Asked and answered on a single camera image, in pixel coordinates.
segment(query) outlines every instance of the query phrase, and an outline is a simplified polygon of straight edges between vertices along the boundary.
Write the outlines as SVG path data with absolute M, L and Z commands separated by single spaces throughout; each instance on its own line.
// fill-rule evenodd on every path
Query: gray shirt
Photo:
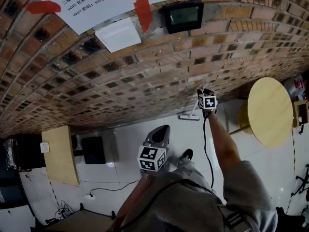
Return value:
M 123 224 L 135 218 L 164 186 L 182 179 L 170 172 L 158 176 L 127 215 Z M 241 214 L 252 231 L 276 230 L 278 216 L 260 177 L 248 161 L 234 166 L 224 178 L 224 199 L 187 184 L 175 184 L 162 192 L 146 214 L 126 232 L 226 232 L 222 211 Z

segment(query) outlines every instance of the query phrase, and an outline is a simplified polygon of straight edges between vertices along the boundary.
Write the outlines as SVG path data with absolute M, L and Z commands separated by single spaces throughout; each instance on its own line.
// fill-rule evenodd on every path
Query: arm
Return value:
M 151 186 L 153 180 L 154 180 L 153 176 L 149 176 L 148 179 L 145 178 L 140 179 L 139 183 L 136 185 L 134 190 L 131 192 L 126 201 L 120 207 L 115 222 L 112 224 L 112 226 L 109 227 L 109 231 L 120 228 L 121 224 L 126 218 L 127 213 L 131 210 L 132 206 L 140 198 L 140 196 Z
M 208 119 L 217 159 L 222 173 L 225 176 L 231 167 L 241 162 L 239 152 L 231 136 L 217 120 L 216 115 L 210 113 Z
M 248 161 L 241 161 L 236 144 L 217 120 L 209 115 L 213 144 L 224 176 L 226 207 L 241 213 L 252 231 L 275 231 L 277 212 L 262 180 Z

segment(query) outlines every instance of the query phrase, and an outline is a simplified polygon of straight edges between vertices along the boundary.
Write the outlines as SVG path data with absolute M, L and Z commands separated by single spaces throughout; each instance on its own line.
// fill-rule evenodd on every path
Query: black shoe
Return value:
M 193 157 L 193 150 L 192 149 L 187 149 L 181 158 L 188 158 L 189 160 L 191 160 Z

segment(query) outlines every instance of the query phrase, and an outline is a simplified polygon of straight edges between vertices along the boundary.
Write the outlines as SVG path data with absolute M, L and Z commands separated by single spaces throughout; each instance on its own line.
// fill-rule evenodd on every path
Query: gray pants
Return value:
M 194 163 L 188 158 L 181 158 L 179 160 L 178 168 L 174 173 L 180 174 L 184 179 L 192 180 L 200 186 L 211 190 L 204 176 L 195 168 Z

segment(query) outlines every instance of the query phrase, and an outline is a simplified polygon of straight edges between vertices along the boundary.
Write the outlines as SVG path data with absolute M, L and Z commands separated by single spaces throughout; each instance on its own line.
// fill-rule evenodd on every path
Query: wire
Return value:
M 152 199 L 148 202 L 148 204 L 145 206 L 145 208 L 133 219 L 131 220 L 129 223 L 125 224 L 124 226 L 120 227 L 119 229 L 114 229 L 113 232 L 120 232 L 122 230 L 125 230 L 126 228 L 130 227 L 131 225 L 133 225 L 134 223 L 136 223 L 139 219 L 141 219 L 146 212 L 150 209 L 151 205 L 155 202 L 155 200 L 157 199 L 157 197 L 166 189 L 170 188 L 171 186 L 177 184 L 177 183 L 184 183 L 184 184 L 189 184 L 193 187 L 198 187 L 201 188 L 205 191 L 208 191 L 209 193 L 215 195 L 212 191 L 210 191 L 209 189 L 200 186 L 199 184 L 193 182 L 192 180 L 189 179 L 180 179 L 180 180 L 176 180 L 168 185 L 166 185 L 165 187 L 163 187 L 162 189 L 160 189 L 153 197 Z
M 60 220 L 62 220 L 62 219 L 64 219 L 64 218 L 68 217 L 69 215 L 72 215 L 73 213 L 75 213 L 75 211 L 72 209 L 72 207 L 71 207 L 70 205 L 68 205 L 67 203 L 65 203 L 65 201 L 61 200 L 61 201 L 60 201 L 60 204 L 61 204 L 61 208 L 59 208 L 59 209 L 55 212 L 55 215 L 54 215 L 54 218 L 55 218 L 55 219 L 60 219 Z
M 204 151 L 205 151 L 205 154 L 206 154 L 206 157 L 208 159 L 208 162 L 209 162 L 209 165 L 211 167 L 211 177 L 212 177 L 212 181 L 211 181 L 211 188 L 213 187 L 213 169 L 212 169 L 212 165 L 211 165 L 211 160 L 209 159 L 208 157 L 208 154 L 207 154 L 207 151 L 206 151 L 206 133 L 205 133 L 205 123 L 206 123 L 206 119 L 209 117 L 209 115 L 206 115 L 205 118 L 204 118 L 204 124 L 203 124 L 203 131 L 204 131 Z
M 92 195 L 91 192 L 92 192 L 92 191 L 95 191 L 95 190 L 98 190 L 98 189 L 100 189 L 100 190 L 106 190 L 106 191 L 120 191 L 120 190 L 126 188 L 128 185 L 131 185 L 131 184 L 136 183 L 136 182 L 139 182 L 139 180 L 133 181 L 133 182 L 127 184 L 126 186 L 124 186 L 123 188 L 120 188 L 120 189 L 117 189 L 117 190 L 110 190 L 110 189 L 106 189 L 106 188 L 95 188 L 95 189 L 92 189 L 92 190 L 90 191 L 89 195 Z

